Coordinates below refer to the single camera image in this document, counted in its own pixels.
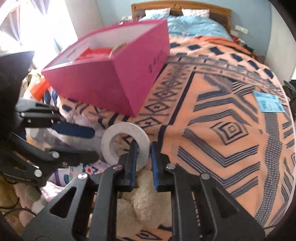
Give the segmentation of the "white tape roll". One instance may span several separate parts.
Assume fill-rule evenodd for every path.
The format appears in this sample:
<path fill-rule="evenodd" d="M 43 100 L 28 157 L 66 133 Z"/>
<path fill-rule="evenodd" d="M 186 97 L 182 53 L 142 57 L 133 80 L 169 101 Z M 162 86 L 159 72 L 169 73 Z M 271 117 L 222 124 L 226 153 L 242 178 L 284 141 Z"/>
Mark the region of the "white tape roll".
<path fill-rule="evenodd" d="M 130 150 L 132 141 L 136 141 L 137 171 L 144 168 L 149 160 L 151 142 L 146 132 L 134 123 L 121 122 L 109 127 L 101 139 L 101 152 L 109 165 L 117 164 L 119 156 Z"/>

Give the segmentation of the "watch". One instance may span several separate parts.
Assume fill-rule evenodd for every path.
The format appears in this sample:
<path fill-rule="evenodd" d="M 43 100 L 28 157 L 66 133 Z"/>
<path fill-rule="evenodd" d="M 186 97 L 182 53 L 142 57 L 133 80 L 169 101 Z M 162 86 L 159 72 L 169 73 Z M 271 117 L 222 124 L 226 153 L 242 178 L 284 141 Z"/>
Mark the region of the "watch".
<path fill-rule="evenodd" d="M 101 156 L 101 139 L 104 130 L 97 130 L 94 137 L 73 137 L 57 133 L 49 128 L 26 128 L 26 138 L 31 144 L 44 150 L 48 147 L 71 147 L 78 150 L 96 151 Z"/>

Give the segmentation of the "white fluffy plush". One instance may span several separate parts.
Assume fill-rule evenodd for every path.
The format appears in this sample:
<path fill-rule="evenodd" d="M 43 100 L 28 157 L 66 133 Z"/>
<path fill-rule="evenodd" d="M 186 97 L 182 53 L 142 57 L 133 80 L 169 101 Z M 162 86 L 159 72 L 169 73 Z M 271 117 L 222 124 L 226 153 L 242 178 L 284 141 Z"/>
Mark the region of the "white fluffy plush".
<path fill-rule="evenodd" d="M 155 190 L 151 170 L 137 172 L 132 192 L 120 192 L 117 197 L 118 237 L 131 237 L 142 228 L 172 226 L 171 194 Z"/>

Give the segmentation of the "orange capped bottle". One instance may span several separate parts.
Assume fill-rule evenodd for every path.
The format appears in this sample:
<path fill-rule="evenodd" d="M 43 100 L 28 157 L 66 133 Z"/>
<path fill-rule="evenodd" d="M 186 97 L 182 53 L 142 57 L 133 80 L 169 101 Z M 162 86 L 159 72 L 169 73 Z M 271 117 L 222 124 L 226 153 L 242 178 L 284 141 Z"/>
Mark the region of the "orange capped bottle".
<path fill-rule="evenodd" d="M 37 101 L 41 101 L 45 92 L 50 87 L 49 82 L 45 78 L 40 78 L 38 83 L 35 83 L 30 88 L 29 92 Z"/>

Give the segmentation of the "pink cardboard box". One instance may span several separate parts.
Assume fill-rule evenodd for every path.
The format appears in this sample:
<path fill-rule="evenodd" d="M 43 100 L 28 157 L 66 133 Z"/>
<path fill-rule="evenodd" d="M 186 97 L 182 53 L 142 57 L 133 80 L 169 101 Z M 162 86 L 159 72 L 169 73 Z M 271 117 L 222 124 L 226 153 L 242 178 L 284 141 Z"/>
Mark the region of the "pink cardboard box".
<path fill-rule="evenodd" d="M 110 59 L 76 60 L 87 48 L 126 45 Z M 136 116 L 170 54 L 166 20 L 115 25 L 91 32 L 52 60 L 42 74 L 65 98 Z"/>

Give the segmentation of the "red packet in box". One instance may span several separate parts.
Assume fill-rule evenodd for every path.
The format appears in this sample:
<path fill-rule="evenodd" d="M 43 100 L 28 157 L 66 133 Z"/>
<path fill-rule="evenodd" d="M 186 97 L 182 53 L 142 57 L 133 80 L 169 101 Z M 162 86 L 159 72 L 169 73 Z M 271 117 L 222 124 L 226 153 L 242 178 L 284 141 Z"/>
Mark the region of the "red packet in box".
<path fill-rule="evenodd" d="M 112 48 L 87 48 L 82 54 L 80 54 L 76 60 L 83 59 L 108 59 L 112 51 Z"/>

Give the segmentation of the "brown tape roll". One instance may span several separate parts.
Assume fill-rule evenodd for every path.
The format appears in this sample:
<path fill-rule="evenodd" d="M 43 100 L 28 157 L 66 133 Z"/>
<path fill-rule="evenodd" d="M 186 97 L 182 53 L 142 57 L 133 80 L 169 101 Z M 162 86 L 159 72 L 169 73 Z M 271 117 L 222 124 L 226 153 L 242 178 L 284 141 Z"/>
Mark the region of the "brown tape roll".
<path fill-rule="evenodd" d="M 122 43 L 114 48 L 112 48 L 110 54 L 109 54 L 109 58 L 112 59 L 113 55 L 116 53 L 116 51 L 119 51 L 121 48 L 123 48 L 126 45 L 126 43 Z"/>

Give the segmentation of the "orange patterned blanket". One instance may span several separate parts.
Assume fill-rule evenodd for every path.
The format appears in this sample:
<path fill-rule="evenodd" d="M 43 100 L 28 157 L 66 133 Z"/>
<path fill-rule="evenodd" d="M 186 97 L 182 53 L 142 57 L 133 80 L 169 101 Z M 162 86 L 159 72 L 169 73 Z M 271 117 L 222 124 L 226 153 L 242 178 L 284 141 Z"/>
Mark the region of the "orange patterned blanket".
<path fill-rule="evenodd" d="M 219 37 L 170 37 L 170 58 L 137 116 L 60 97 L 44 102 L 68 119 L 102 128 L 140 126 L 170 161 L 193 174 L 209 173 L 271 233 L 295 189 L 295 124 L 274 73 Z M 262 113 L 253 92 L 276 95 L 284 113 Z"/>

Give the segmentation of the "blue paper card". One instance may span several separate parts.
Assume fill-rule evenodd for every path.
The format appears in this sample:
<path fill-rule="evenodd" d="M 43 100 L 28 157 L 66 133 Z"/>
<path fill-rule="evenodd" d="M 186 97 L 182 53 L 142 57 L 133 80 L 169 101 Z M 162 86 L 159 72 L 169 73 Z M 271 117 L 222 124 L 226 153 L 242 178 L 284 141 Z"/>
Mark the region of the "blue paper card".
<path fill-rule="evenodd" d="M 284 113 L 285 110 L 276 95 L 254 91 L 253 95 L 262 113 Z"/>

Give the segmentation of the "left white pillow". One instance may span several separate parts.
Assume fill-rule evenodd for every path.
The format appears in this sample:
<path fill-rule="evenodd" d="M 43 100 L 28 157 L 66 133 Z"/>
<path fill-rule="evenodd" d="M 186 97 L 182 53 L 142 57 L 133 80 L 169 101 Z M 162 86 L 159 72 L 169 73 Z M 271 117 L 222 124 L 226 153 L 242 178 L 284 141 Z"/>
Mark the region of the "left white pillow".
<path fill-rule="evenodd" d="M 169 15 L 171 8 L 164 9 L 147 9 L 145 10 L 145 16 L 153 16 L 153 15 Z"/>

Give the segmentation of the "white pillow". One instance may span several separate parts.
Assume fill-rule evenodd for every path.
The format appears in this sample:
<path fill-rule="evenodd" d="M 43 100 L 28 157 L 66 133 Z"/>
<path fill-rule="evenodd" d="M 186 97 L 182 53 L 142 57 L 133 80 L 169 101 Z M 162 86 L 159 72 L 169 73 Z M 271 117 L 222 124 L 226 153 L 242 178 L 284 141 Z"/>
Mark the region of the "white pillow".
<path fill-rule="evenodd" d="M 182 9 L 183 16 L 210 18 L 210 9 Z"/>
<path fill-rule="evenodd" d="M 145 10 L 145 16 L 153 16 L 153 15 L 169 15 L 171 8 L 164 9 L 147 9 Z"/>

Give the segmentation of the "right white pillow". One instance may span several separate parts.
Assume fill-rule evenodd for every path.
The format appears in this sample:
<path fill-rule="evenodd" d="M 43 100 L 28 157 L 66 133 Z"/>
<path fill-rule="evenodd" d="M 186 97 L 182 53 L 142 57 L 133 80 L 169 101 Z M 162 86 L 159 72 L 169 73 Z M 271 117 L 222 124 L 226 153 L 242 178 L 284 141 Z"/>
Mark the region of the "right white pillow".
<path fill-rule="evenodd" d="M 183 16 L 210 18 L 210 9 L 182 9 Z"/>

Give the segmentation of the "wooden bed headboard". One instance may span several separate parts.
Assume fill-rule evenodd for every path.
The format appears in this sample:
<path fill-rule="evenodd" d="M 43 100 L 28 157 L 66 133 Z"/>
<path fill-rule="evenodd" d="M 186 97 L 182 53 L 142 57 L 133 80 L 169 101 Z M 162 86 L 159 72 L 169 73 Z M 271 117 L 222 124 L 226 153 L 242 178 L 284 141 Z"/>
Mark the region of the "wooden bed headboard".
<path fill-rule="evenodd" d="M 132 19 L 138 21 L 145 16 L 145 10 L 170 8 L 170 14 L 181 16 L 182 9 L 208 9 L 210 19 L 221 24 L 228 33 L 231 30 L 232 11 L 213 4 L 205 4 L 197 1 L 148 1 L 131 5 Z"/>

